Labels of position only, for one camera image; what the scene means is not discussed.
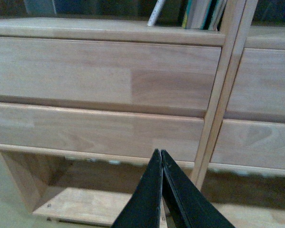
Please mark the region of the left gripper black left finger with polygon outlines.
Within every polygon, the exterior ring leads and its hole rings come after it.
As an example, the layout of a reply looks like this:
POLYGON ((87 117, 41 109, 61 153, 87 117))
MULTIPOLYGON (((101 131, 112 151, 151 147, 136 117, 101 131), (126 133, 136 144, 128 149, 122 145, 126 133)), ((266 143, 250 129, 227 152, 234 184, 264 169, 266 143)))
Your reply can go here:
POLYGON ((162 185, 162 158, 159 149, 155 149, 134 193, 115 219, 112 227, 160 227, 162 185))

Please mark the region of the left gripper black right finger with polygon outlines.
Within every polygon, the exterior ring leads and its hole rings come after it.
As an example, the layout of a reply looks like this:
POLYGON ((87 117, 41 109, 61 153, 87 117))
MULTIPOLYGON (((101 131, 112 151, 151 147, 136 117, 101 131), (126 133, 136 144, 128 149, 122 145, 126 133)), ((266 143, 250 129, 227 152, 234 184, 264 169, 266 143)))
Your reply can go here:
POLYGON ((165 150, 162 194, 177 228, 233 228, 165 150))

